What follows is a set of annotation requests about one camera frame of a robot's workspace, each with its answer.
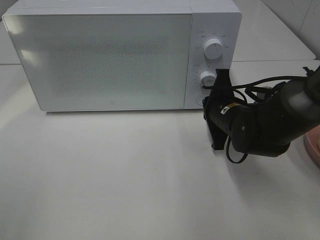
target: timer knob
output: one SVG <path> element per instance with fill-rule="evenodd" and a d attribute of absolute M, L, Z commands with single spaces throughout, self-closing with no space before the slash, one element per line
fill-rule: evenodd
<path fill-rule="evenodd" d="M 224 44 L 217 37 L 210 38 L 203 44 L 204 55 L 208 59 L 217 59 L 222 55 Z"/>
<path fill-rule="evenodd" d="M 213 71 L 204 71 L 200 74 L 200 82 L 205 87 L 211 87 L 216 81 L 217 75 Z"/>

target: black cable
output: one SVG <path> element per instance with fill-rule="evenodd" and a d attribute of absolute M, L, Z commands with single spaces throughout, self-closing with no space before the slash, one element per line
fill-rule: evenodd
<path fill-rule="evenodd" d="M 263 99 L 260 99 L 257 95 L 255 95 L 255 94 L 253 93 L 253 91 L 251 90 L 251 88 L 256 88 L 256 87 L 254 87 L 254 86 L 246 87 L 244 92 L 249 96 L 249 98 L 251 98 L 252 100 L 254 100 L 256 103 L 263 102 L 264 100 L 263 100 Z"/>
<path fill-rule="evenodd" d="M 247 153 L 244 153 L 242 158 L 239 161 L 233 161 L 229 155 L 229 148 L 230 148 L 230 143 L 231 143 L 231 137 L 228 137 L 228 141 L 226 143 L 226 149 L 225 149 L 225 153 L 226 153 L 226 157 L 228 158 L 228 160 L 233 163 L 233 164 L 240 164 L 242 163 L 244 160 L 246 160 L 246 158 L 248 157 Z"/>
<path fill-rule="evenodd" d="M 237 94 L 241 95 L 241 97 L 243 97 L 243 101 L 245 102 L 245 104 L 248 104 L 247 98 L 242 92 L 240 92 L 237 89 L 233 89 L 233 91 L 236 92 Z"/>
<path fill-rule="evenodd" d="M 223 89 L 223 88 L 231 88 L 231 89 L 244 89 L 244 88 L 248 88 L 248 87 L 253 87 L 255 85 L 258 84 L 263 84 L 263 83 L 268 83 L 268 82 L 272 82 L 272 81 L 279 81 L 279 80 L 305 80 L 308 77 L 306 76 L 274 76 L 274 77 L 268 77 L 268 78 L 264 78 L 261 79 L 259 81 L 255 81 L 252 83 L 248 83 L 248 84 L 243 84 L 243 85 L 237 85 L 237 86 L 203 86 L 204 89 Z"/>

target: white countertop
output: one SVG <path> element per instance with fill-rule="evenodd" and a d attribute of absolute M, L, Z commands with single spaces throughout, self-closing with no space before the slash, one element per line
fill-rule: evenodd
<path fill-rule="evenodd" d="M 316 56 L 260 0 L 234 0 L 242 22 L 233 61 L 313 60 Z M 20 64 L 0 22 L 0 65 Z"/>
<path fill-rule="evenodd" d="M 234 62 L 233 84 L 320 61 Z M 0 66 L 1 240 L 318 240 L 320 169 L 302 138 L 239 165 L 201 110 L 40 111 Z"/>

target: microwave door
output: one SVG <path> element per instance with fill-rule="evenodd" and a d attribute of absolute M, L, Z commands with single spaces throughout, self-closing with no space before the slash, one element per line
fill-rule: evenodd
<path fill-rule="evenodd" d="M 183 109 L 190 9 L 105 11 L 4 17 L 40 108 Z"/>

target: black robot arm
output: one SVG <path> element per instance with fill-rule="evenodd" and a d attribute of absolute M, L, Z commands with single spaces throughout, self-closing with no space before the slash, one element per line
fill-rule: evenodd
<path fill-rule="evenodd" d="M 217 69 L 210 96 L 203 100 L 213 149 L 223 150 L 229 136 L 227 157 L 233 163 L 242 162 L 247 154 L 277 157 L 287 151 L 292 140 L 320 125 L 320 67 L 304 69 L 306 77 L 271 77 L 239 86 L 231 85 L 228 69 Z M 275 80 L 290 81 L 273 88 L 256 87 Z M 234 92 L 241 88 L 254 103 L 247 103 L 243 94 L 244 99 L 235 97 Z M 229 157 L 230 142 L 244 153 L 238 162 Z"/>

